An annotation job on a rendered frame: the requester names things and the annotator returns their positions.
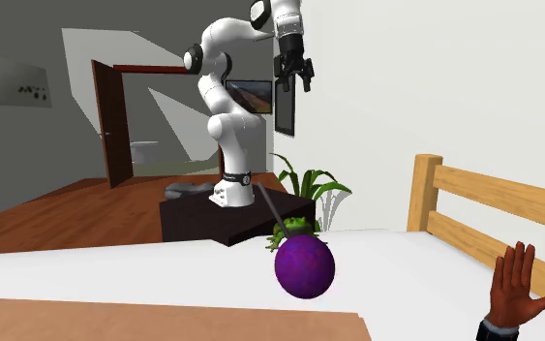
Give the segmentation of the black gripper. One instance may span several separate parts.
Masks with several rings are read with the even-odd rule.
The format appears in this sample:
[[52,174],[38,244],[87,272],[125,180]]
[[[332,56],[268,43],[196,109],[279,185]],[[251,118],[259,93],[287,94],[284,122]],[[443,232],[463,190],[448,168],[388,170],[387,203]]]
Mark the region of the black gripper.
[[311,91],[311,81],[315,76],[311,58],[304,60],[303,37],[299,33],[287,34],[278,41],[280,55],[274,57],[274,76],[282,84],[283,91],[289,92],[289,77],[299,72],[305,92]]

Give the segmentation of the green plant in white vase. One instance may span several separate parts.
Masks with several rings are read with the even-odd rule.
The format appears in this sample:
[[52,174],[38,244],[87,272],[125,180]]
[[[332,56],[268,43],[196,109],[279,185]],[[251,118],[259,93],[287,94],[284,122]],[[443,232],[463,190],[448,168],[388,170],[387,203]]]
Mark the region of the green plant in white vase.
[[295,196],[321,202],[321,213],[315,221],[315,228],[318,233],[328,232],[339,204],[352,194],[350,188],[326,170],[306,170],[299,177],[285,156],[277,153],[273,155],[280,158],[287,167],[280,172],[277,182],[281,183],[288,177]]

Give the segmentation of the green frog figure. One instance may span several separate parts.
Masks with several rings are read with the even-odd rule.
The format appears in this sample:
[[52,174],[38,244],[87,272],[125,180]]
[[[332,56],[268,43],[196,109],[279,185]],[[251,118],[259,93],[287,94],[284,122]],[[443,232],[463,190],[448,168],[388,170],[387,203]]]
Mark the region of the green frog figure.
[[[315,221],[315,224],[312,226],[305,217],[296,218],[290,217],[284,220],[286,230],[291,236],[308,234],[314,237],[318,237],[320,232],[320,226],[318,221]],[[266,246],[266,249],[269,249],[271,252],[280,248],[281,242],[286,239],[285,230],[279,225],[275,224],[272,230],[272,235],[267,237],[267,240],[270,241],[270,244]]]

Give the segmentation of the grey cushion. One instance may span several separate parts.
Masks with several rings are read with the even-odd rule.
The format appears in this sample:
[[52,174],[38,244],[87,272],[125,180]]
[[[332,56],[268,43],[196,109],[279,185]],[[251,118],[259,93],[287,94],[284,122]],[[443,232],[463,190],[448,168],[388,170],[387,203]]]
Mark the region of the grey cushion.
[[214,187],[214,182],[204,182],[202,184],[195,184],[193,182],[175,182],[165,187],[164,196],[168,201],[175,200],[200,193],[211,193]]

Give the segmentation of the dark robot stand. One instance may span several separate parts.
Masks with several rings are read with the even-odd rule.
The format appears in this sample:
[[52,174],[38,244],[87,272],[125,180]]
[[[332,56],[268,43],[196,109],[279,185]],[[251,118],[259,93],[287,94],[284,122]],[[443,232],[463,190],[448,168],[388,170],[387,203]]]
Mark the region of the dark robot stand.
[[159,203],[164,242],[211,239],[233,246],[273,233],[277,223],[259,189],[255,202],[244,207],[220,207],[207,193]]

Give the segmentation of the brown wooden door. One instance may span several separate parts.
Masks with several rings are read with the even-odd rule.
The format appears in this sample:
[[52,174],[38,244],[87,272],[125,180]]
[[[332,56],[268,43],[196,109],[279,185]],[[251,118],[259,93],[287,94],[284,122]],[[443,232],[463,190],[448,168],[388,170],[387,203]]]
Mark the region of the brown wooden door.
[[134,176],[123,78],[119,71],[92,60],[101,136],[110,188]]

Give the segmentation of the purple ball with grey stick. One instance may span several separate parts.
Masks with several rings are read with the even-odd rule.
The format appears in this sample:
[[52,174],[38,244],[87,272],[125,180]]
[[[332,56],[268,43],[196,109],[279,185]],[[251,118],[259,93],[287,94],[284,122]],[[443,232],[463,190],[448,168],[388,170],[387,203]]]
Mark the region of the purple ball with grey stick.
[[308,234],[291,236],[284,224],[287,218],[281,218],[264,186],[259,183],[258,187],[277,220],[276,224],[285,230],[287,236],[280,248],[273,251],[276,253],[274,270],[279,284],[297,298],[321,296],[330,288],[336,271],[335,260],[327,243]]

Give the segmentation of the white bed with wooden headboard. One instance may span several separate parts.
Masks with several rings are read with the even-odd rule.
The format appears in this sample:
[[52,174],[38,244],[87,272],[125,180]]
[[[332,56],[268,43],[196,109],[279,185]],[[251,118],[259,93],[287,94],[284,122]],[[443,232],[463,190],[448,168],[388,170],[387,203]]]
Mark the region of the white bed with wooden headboard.
[[0,213],[0,298],[344,311],[373,341],[473,341],[492,269],[406,229],[413,161],[372,172],[331,164],[347,186],[323,200],[336,277],[322,296],[287,294],[256,237],[226,247],[161,240],[159,183],[91,186]]

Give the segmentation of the brown blanket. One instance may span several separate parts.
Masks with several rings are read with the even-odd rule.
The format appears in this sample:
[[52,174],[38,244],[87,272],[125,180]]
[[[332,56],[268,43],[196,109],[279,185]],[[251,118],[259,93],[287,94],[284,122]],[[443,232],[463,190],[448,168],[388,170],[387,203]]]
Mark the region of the brown blanket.
[[356,313],[0,298],[0,341],[372,341]]

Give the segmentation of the brown hand figure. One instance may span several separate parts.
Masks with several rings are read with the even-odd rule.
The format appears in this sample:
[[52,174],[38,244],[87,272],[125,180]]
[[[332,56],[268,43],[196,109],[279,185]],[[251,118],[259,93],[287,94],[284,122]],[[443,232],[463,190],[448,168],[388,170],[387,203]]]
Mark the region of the brown hand figure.
[[545,296],[530,297],[535,248],[518,241],[496,258],[490,310],[478,326],[475,341],[517,341],[520,326],[545,310]]

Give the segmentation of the black framed wall picture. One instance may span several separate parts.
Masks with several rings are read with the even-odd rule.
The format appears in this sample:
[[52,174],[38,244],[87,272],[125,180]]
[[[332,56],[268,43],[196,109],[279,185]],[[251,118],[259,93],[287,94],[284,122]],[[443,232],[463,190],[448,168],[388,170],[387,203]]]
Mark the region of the black framed wall picture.
[[294,135],[295,77],[288,78],[288,91],[277,79],[275,82],[275,131],[287,136]]

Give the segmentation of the landscape wall picture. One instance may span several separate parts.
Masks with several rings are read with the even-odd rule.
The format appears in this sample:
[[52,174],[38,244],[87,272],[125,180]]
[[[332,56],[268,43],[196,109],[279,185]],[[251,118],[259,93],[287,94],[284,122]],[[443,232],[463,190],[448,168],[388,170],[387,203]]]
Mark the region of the landscape wall picture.
[[230,97],[250,113],[272,113],[272,81],[227,79],[225,88]]

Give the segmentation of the grey wall picture with dots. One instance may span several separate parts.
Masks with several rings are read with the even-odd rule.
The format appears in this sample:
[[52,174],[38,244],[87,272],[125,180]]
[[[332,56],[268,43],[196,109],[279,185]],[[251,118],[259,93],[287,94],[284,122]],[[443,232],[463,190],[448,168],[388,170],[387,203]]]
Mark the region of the grey wall picture with dots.
[[46,69],[0,57],[0,106],[51,109]]

